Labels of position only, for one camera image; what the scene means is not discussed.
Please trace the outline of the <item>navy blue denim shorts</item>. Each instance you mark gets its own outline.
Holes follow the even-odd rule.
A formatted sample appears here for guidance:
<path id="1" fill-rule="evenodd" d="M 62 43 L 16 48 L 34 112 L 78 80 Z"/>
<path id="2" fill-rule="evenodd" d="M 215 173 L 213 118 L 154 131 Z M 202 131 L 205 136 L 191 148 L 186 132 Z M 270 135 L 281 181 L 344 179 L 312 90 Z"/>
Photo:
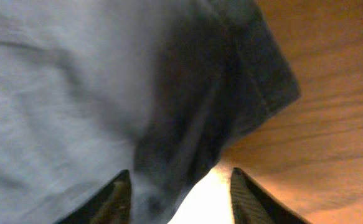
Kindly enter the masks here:
<path id="1" fill-rule="evenodd" d="M 299 97 L 254 1 L 0 0 L 0 223 L 56 223 L 121 170 L 168 223 Z"/>

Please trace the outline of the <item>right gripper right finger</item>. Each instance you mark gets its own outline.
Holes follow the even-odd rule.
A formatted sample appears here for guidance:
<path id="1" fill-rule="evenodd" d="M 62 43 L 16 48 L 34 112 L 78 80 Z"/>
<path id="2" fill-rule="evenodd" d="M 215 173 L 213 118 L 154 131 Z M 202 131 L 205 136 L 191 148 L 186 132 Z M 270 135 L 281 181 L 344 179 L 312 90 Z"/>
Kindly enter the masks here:
<path id="1" fill-rule="evenodd" d="M 235 224 L 310 224 L 238 167 L 230 178 L 230 196 Z"/>

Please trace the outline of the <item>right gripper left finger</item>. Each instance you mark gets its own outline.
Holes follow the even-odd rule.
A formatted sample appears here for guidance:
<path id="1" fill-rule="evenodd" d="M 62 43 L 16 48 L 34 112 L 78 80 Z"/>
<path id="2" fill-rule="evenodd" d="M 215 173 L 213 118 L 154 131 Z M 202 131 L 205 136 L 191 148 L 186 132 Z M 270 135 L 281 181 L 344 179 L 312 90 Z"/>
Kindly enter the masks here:
<path id="1" fill-rule="evenodd" d="M 128 224 L 132 185 L 128 170 L 121 170 L 94 196 L 56 224 Z"/>

